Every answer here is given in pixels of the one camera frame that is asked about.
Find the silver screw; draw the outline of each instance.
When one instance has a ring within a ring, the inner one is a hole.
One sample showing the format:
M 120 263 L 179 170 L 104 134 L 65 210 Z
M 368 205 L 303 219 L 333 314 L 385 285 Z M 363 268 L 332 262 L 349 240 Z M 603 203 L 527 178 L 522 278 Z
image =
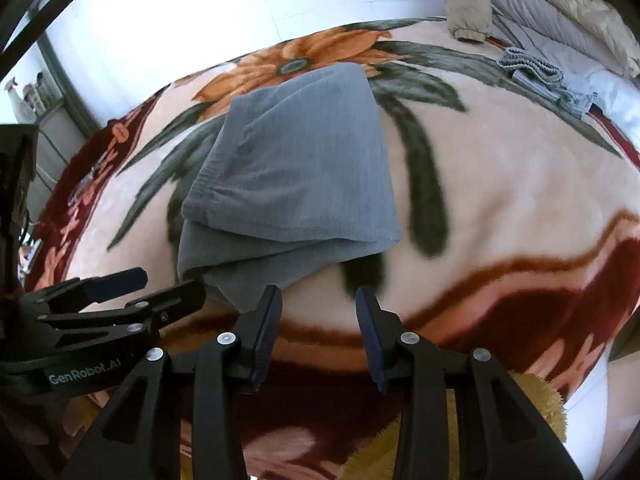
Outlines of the silver screw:
M 148 361 L 158 361 L 164 355 L 164 352 L 161 348 L 152 348 L 149 352 L 146 353 L 146 358 Z
M 474 359 L 478 361 L 488 361 L 491 359 L 491 352 L 486 348 L 476 348 L 474 350 Z
M 236 334 L 234 334 L 233 332 L 223 332 L 218 336 L 218 342 L 221 345 L 230 345 L 235 340 Z
M 127 326 L 127 332 L 140 332 L 144 327 L 142 323 L 132 323 Z
M 400 336 L 400 341 L 406 343 L 407 345 L 415 345 L 418 341 L 420 341 L 420 336 L 415 332 L 404 332 Z

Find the orange flower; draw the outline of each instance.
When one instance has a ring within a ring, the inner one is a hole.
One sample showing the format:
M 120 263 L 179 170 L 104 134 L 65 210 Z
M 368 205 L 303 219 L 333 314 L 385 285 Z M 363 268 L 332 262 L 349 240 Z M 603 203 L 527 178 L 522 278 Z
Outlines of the orange flower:
M 375 76 L 378 70 L 372 65 L 400 57 L 371 48 L 380 37 L 389 38 L 391 33 L 335 27 L 244 56 L 234 69 L 213 78 L 194 96 L 193 99 L 200 102 L 216 101 L 202 113 L 200 120 L 222 113 L 238 95 L 262 86 L 276 86 L 338 62 L 358 63 L 364 67 L 367 77 Z

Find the floral blanket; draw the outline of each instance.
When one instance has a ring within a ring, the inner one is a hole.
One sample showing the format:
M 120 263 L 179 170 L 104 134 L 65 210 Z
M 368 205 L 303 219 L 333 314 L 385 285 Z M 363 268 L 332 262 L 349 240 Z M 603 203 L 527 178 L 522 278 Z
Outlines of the floral blanket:
M 366 371 L 353 301 L 363 283 L 409 330 L 447 349 L 486 347 L 567 398 L 640 296 L 638 158 L 597 110 L 581 121 L 511 82 L 501 55 L 496 43 L 453 40 L 440 18 L 355 23 L 181 79 L 143 105 L 137 144 L 94 190 L 74 250 L 33 281 L 140 266 L 146 292 L 171 285 L 180 204 L 223 122 L 215 118 L 236 95 L 356 62 L 380 106 L 404 239 L 284 291 L 270 376 L 259 395 L 238 399 L 249 472 L 338 478 L 398 414 L 401 399 L 380 396 Z M 207 302 L 161 344 L 195 348 L 235 317 Z M 183 409 L 188 455 L 187 401 Z

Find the folded light blue clothing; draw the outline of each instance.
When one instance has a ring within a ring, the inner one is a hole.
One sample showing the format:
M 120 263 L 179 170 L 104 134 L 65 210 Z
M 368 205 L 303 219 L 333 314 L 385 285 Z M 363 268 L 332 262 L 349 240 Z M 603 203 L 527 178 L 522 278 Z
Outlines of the folded light blue clothing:
M 252 310 L 266 285 L 402 237 L 378 107 L 357 64 L 236 97 L 187 198 L 181 279 Z
M 582 118 L 598 96 L 588 81 L 562 70 L 546 59 L 526 50 L 510 46 L 498 64 L 520 85 L 558 104 L 574 116 Z

